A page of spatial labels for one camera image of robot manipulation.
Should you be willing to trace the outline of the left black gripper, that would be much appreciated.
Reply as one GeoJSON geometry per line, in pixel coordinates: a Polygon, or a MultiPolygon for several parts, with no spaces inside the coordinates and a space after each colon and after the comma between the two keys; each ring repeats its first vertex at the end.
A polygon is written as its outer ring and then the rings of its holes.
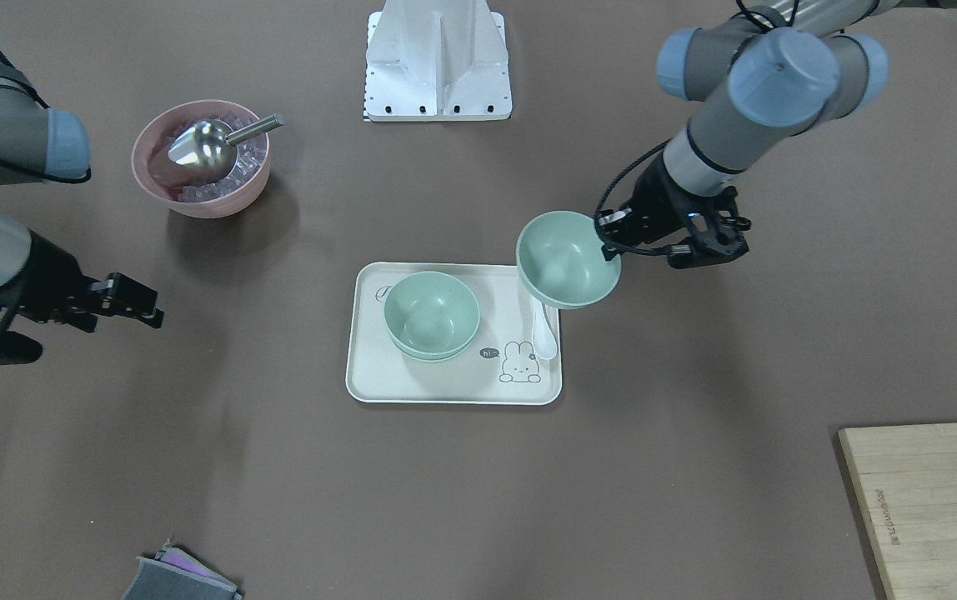
{"type": "Polygon", "coordinates": [[[729,186],[714,197],[683,190],[663,166],[661,153],[645,153],[612,181],[626,178],[645,158],[649,165],[631,197],[615,210],[600,210],[595,232],[605,259],[627,253],[664,256],[676,269],[729,263],[749,251],[743,234],[752,222],[738,210],[738,190],[729,186]]]}

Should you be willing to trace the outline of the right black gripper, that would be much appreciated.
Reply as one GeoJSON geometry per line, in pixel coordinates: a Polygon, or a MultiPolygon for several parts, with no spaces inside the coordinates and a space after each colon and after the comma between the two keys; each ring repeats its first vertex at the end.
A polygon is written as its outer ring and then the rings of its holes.
{"type": "Polygon", "coordinates": [[[106,308],[121,318],[152,329],[163,326],[165,312],[156,307],[156,290],[120,272],[110,273],[106,281],[87,277],[71,254],[40,235],[30,236],[28,259],[0,287],[0,366],[33,363],[43,353],[40,342],[10,330],[15,318],[93,332],[102,294],[106,308]]]}

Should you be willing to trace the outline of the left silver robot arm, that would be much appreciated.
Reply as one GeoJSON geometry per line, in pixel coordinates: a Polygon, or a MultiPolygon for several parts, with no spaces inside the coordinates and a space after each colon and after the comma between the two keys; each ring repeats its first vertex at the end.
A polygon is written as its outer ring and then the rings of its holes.
{"type": "Polygon", "coordinates": [[[728,263],[749,250],[734,180],[785,139],[867,106],[889,79],[873,37],[844,28],[890,1],[761,1],[711,29],[674,32],[655,75],[699,103],[680,132],[638,159],[623,205],[595,209],[605,261],[664,256],[673,268],[728,263]]]}

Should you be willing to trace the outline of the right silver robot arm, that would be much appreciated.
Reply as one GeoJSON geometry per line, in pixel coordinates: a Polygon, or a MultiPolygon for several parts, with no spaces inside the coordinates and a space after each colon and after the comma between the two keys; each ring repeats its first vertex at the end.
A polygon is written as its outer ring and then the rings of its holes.
{"type": "MultiPolygon", "coordinates": [[[[89,181],[91,149],[81,119],[51,107],[0,48],[0,187],[89,181]]],[[[51,240],[0,210],[0,365],[36,362],[36,339],[13,320],[94,332],[100,318],[129,318],[158,329],[158,294],[120,272],[97,278],[51,240]]]]}

